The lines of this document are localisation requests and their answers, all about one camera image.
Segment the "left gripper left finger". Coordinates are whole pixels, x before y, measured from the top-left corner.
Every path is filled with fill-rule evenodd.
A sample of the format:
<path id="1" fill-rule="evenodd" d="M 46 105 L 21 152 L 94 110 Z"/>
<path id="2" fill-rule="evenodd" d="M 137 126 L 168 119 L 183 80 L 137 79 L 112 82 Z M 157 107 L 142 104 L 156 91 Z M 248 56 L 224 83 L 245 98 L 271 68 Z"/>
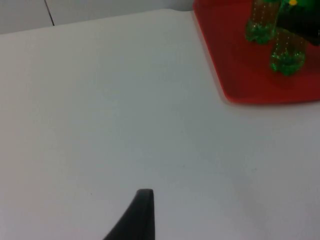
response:
<path id="1" fill-rule="evenodd" d="M 152 189 L 139 189 L 105 240 L 155 240 L 155 202 Z"/>

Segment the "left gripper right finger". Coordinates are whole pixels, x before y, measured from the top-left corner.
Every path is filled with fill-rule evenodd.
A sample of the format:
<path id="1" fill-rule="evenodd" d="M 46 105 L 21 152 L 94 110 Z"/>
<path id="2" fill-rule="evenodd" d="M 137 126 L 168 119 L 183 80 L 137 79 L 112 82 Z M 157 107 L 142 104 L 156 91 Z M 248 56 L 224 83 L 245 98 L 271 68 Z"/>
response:
<path id="1" fill-rule="evenodd" d="M 320 45 L 319 9 L 280 13 L 277 26 L 304 38 L 314 46 Z"/>

